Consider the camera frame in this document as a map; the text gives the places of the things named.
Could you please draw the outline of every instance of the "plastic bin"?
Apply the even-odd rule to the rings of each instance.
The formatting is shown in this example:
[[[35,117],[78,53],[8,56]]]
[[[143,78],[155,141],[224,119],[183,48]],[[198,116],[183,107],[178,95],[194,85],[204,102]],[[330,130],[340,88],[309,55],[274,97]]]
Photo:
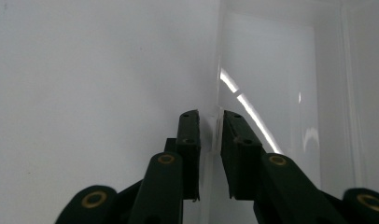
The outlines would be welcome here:
[[[0,0],[0,223],[129,187],[194,108],[201,201],[184,223],[257,223],[229,199],[224,109],[326,192],[379,191],[379,0]]]

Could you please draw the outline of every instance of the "black mechanical linkage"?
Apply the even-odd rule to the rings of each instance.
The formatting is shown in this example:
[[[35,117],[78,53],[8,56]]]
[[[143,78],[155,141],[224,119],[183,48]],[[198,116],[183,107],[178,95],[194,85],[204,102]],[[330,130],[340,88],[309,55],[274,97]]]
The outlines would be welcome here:
[[[260,186],[260,158],[265,154],[262,143],[246,120],[239,114],[225,111],[221,158],[230,187],[230,197],[236,200],[256,199]]]
[[[152,157],[133,206],[129,224],[182,223],[181,156],[163,152]]]
[[[290,158],[265,153],[245,119],[225,111],[221,158],[230,196],[253,200],[260,224],[379,224],[379,193],[350,189],[341,201],[317,189]]]
[[[117,193],[92,186],[78,193],[56,224],[182,223],[183,200],[199,200],[199,113],[180,116],[177,138],[168,138],[143,180]]]

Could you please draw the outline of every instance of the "white wall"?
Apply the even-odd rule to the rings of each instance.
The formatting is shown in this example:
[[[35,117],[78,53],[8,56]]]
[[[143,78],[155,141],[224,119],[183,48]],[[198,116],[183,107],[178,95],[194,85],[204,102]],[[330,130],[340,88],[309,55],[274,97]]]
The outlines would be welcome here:
[[[340,8],[331,8],[316,23],[315,42],[321,183],[337,198],[356,184],[343,38]]]
[[[379,0],[352,8],[349,22],[365,186],[379,191]]]
[[[187,110],[207,151],[217,14],[214,0],[1,0],[0,224],[53,223],[88,186],[129,187]]]

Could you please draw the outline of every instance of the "screw hole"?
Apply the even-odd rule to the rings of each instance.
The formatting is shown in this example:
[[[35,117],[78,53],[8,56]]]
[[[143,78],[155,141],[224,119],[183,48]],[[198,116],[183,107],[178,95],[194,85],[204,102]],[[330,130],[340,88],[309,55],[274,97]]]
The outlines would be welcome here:
[[[104,191],[98,190],[92,192],[82,199],[82,206],[85,208],[98,207],[107,199],[107,194]]]
[[[281,156],[272,156],[269,158],[269,161],[280,166],[287,164],[287,161]]]
[[[370,194],[359,194],[358,201],[373,211],[379,212],[379,199]]]
[[[158,158],[158,162],[162,164],[170,164],[175,160],[175,157],[171,155],[162,155]]]

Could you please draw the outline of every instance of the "transparent acrylic panel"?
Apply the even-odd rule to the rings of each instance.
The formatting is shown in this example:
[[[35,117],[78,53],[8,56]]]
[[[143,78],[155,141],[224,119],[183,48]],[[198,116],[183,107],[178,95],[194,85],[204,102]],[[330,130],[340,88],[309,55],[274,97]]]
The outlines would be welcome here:
[[[340,6],[327,1],[225,1],[218,105],[243,115],[268,152],[292,158],[320,189],[353,187],[345,132]],[[229,200],[214,160],[210,223],[257,223]]]

